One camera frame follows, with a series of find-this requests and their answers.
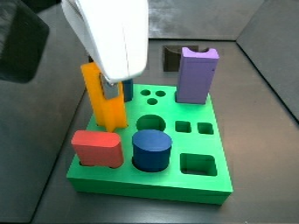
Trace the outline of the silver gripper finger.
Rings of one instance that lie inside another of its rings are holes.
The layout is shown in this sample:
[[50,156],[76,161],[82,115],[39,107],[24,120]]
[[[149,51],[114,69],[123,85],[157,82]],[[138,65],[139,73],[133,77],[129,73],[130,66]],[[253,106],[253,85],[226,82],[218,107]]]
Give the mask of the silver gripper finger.
[[105,75],[101,75],[101,82],[106,99],[111,100],[117,98],[119,96],[118,84],[110,83]]

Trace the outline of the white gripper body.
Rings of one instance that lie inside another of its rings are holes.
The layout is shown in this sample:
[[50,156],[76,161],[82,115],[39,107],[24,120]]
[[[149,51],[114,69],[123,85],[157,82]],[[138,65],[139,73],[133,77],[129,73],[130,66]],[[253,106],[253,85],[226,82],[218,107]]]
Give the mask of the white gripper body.
[[107,80],[139,76],[147,63],[147,0],[60,0],[60,5]]

